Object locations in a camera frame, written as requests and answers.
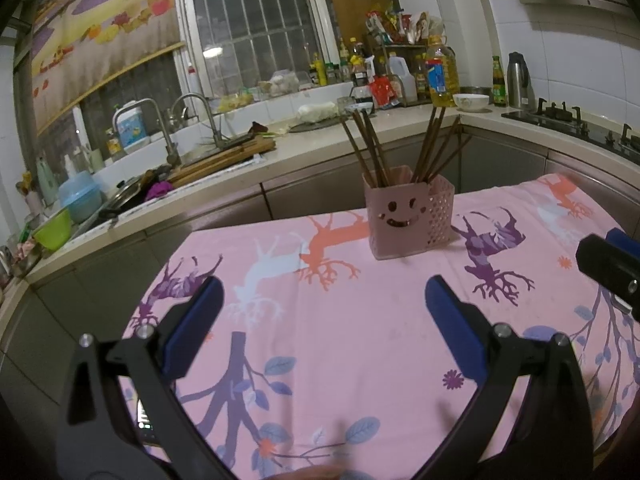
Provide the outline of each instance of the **screw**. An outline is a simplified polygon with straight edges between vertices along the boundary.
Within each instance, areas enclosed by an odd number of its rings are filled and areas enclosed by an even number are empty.
[[[80,336],[79,343],[82,348],[89,348],[89,346],[94,343],[94,336],[92,336],[91,334],[82,334]]]
[[[494,332],[498,337],[507,338],[513,333],[513,330],[506,323],[497,323],[494,326]]]
[[[562,332],[554,334],[554,341],[558,346],[567,346],[569,344],[569,338]]]
[[[136,335],[140,339],[149,339],[153,334],[154,327],[153,325],[149,325],[149,323],[142,324],[136,329]]]

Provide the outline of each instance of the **gas stove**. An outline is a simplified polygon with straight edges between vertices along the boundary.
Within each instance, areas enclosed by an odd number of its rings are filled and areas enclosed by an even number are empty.
[[[572,107],[572,110],[575,111],[574,115],[572,111],[566,109],[565,103],[562,103],[562,108],[557,108],[556,103],[551,103],[551,106],[545,108],[545,103],[546,100],[540,98],[538,110],[535,112],[518,110],[502,114],[502,116],[590,142],[640,165],[640,137],[628,135],[630,130],[628,124],[624,125],[622,135],[620,135],[608,128],[583,121],[580,116],[580,108],[577,106]]]

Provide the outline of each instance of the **curtain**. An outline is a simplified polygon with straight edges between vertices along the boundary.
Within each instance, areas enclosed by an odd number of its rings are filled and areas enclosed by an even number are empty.
[[[174,0],[39,0],[31,43],[38,134],[91,92],[180,46]]]

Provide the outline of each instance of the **table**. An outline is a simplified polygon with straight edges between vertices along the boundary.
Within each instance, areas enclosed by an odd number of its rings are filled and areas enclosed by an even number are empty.
[[[194,232],[124,335],[158,322],[215,272],[225,306],[177,396],[236,476],[338,462],[354,480],[409,478],[476,388],[425,308],[425,283],[441,274],[492,323],[530,338],[570,335],[597,446],[631,406],[640,339],[574,255],[581,238],[616,225],[550,174],[457,195],[455,240],[409,258],[373,258],[365,210]],[[526,385],[518,380],[486,456],[504,445]],[[134,413],[130,380],[123,388]]]

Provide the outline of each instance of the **purple cloth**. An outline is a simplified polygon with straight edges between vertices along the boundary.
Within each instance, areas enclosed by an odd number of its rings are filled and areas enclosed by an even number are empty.
[[[155,198],[160,198],[161,196],[165,196],[170,191],[175,189],[174,185],[170,182],[156,182],[149,188],[149,191],[146,192],[145,202],[149,202],[149,200],[153,200]]]

